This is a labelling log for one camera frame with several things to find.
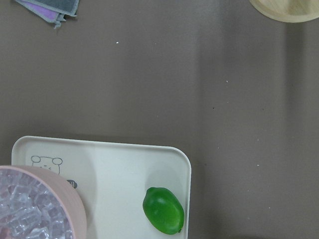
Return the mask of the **green lime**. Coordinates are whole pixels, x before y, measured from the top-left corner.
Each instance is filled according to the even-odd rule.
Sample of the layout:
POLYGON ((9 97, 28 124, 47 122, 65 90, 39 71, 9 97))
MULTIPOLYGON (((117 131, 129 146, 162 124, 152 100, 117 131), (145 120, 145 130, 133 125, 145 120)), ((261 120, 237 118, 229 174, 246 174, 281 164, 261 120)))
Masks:
POLYGON ((164 234, 177 234, 184 226, 184 209, 167 188, 148 188, 143 199, 143 211, 152 226, 164 234))

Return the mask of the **pink bowl of ice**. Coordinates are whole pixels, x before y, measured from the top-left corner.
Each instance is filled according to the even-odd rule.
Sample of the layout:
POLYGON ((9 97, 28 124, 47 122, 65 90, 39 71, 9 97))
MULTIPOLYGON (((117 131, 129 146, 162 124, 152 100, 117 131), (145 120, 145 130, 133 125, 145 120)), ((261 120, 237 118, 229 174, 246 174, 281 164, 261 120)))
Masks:
POLYGON ((83 203, 67 180, 38 167, 1 166, 2 239, 84 239, 86 235, 83 203))

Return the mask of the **wooden cup tree stand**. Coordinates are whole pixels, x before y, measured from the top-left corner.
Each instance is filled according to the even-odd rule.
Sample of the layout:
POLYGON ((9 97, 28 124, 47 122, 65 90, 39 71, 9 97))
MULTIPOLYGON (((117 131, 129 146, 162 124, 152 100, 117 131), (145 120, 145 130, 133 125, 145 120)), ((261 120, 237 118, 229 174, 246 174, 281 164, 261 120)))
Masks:
POLYGON ((261 14, 280 22, 299 23, 319 17, 318 0, 250 0, 261 14))

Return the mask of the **cream rectangular tray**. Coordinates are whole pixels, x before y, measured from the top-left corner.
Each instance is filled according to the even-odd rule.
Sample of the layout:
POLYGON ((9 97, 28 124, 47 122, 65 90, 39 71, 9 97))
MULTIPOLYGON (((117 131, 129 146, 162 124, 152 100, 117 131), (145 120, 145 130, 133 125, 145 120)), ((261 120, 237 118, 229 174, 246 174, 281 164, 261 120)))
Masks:
POLYGON ((11 163, 68 180, 84 204, 89 239, 167 238, 144 214, 150 187, 169 189, 189 213, 191 165, 174 147, 24 136, 13 145, 11 163))

